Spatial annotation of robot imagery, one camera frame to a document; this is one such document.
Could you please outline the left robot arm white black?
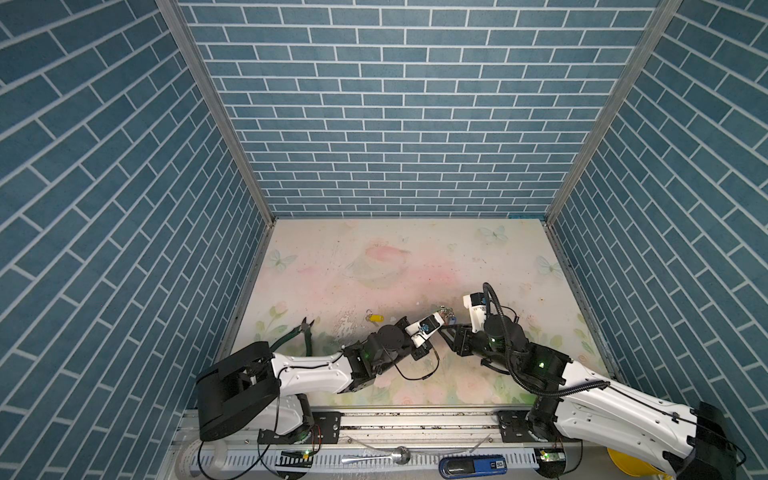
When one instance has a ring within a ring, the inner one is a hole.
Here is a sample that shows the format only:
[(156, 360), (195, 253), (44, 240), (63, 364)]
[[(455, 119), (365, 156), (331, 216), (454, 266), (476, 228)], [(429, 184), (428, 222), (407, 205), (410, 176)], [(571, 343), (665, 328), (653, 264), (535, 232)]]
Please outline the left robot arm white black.
[(254, 342), (199, 374), (199, 435), (212, 442), (251, 425), (291, 435), (310, 424), (305, 395), (356, 392), (402, 359), (422, 358), (443, 321), (436, 315), (385, 325), (341, 352), (320, 357), (286, 356)]

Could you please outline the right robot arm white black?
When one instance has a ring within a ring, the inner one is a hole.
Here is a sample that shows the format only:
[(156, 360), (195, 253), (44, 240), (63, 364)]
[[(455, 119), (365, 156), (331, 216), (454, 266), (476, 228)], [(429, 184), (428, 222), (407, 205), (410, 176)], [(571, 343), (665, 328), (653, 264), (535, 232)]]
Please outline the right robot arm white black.
[(652, 397), (529, 340), (489, 283), (464, 305), (469, 323), (446, 325), (440, 335), (458, 355), (480, 357), (535, 395), (526, 417), (535, 438), (599, 444), (677, 479), (733, 479), (745, 462), (717, 407)]

